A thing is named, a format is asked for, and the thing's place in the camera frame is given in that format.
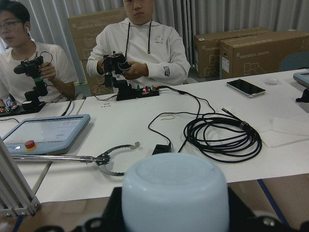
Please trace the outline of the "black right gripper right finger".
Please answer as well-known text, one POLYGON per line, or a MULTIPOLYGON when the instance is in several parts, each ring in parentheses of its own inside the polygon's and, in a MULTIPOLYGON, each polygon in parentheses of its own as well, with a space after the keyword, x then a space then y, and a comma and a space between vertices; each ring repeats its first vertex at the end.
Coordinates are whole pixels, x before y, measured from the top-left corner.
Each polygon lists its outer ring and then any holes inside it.
POLYGON ((290 228, 273 217, 256 216, 228 187, 230 232, 289 232, 290 228))

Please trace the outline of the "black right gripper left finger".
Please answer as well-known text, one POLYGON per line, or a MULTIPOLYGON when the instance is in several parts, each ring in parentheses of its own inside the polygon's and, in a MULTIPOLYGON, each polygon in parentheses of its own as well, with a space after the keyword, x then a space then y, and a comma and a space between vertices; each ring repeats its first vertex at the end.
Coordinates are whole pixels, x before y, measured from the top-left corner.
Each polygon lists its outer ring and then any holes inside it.
POLYGON ((86 221, 73 232, 125 232, 122 215, 122 188, 115 187, 109 197, 102 216, 86 221))

